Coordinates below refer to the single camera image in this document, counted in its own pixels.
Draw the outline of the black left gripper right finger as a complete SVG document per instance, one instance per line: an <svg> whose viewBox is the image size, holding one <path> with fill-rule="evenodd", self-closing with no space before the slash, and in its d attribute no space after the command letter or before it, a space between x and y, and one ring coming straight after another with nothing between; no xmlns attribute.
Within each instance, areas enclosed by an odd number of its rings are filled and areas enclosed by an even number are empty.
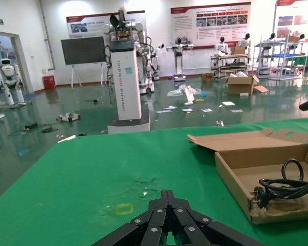
<svg viewBox="0 0 308 246"><path fill-rule="evenodd" d="M190 207L185 199L167 195L167 226L176 244L190 245L263 245L263 243L231 228Z"/></svg>

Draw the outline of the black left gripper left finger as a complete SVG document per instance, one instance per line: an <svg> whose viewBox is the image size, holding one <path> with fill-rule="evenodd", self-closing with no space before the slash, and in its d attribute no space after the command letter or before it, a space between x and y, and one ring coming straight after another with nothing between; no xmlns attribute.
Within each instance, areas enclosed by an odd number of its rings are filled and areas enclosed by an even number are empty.
<svg viewBox="0 0 308 246"><path fill-rule="evenodd" d="M93 245L165 245L169 191L161 191L161 197L151 200L148 210L130 222L112 231Z"/></svg>

